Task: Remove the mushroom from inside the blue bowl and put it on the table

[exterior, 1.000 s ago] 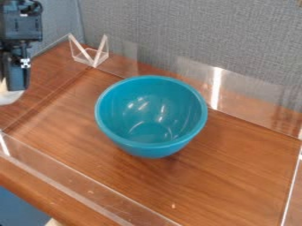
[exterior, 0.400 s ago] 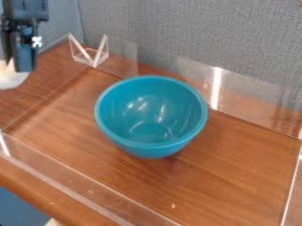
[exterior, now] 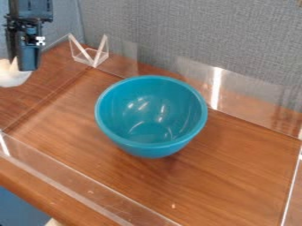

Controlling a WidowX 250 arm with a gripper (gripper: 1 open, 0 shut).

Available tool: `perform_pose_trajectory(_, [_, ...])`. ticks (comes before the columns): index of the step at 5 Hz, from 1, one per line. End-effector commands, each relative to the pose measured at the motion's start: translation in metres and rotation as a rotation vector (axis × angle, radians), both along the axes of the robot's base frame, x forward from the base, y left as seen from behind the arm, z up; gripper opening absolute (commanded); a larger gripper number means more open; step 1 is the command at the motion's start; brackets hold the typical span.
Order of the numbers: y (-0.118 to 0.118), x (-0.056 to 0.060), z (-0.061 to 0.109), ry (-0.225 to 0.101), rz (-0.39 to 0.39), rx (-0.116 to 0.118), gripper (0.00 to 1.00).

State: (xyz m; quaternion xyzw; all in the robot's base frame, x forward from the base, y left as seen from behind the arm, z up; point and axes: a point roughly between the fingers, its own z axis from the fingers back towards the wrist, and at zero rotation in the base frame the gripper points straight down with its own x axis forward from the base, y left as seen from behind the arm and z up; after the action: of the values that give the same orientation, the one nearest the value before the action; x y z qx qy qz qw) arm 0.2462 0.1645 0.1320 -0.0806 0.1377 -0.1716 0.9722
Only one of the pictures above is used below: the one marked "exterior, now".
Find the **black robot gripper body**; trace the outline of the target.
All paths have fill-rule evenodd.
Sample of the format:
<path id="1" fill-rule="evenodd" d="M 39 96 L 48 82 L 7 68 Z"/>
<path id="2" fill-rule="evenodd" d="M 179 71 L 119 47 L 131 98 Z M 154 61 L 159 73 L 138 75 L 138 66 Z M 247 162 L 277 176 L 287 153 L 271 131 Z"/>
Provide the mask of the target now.
<path id="1" fill-rule="evenodd" d="M 8 13 L 5 14 L 5 29 L 26 32 L 36 36 L 38 44 L 46 46 L 43 24 L 54 21 L 52 0 L 8 0 Z"/>

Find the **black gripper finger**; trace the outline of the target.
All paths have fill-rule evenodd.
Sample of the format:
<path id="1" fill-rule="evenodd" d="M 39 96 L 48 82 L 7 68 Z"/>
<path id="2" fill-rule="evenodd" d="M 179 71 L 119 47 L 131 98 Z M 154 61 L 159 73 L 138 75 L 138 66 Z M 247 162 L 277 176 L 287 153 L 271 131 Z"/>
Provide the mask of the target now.
<path id="1" fill-rule="evenodd" d="M 16 40 L 15 40 L 15 30 L 5 29 L 5 35 L 7 35 L 7 50 L 8 50 L 8 57 L 10 62 L 14 62 L 15 56 L 16 56 Z"/>
<path id="2" fill-rule="evenodd" d="M 42 48 L 36 36 L 26 32 L 16 33 L 18 67 L 22 72 L 35 71 L 40 65 Z"/>

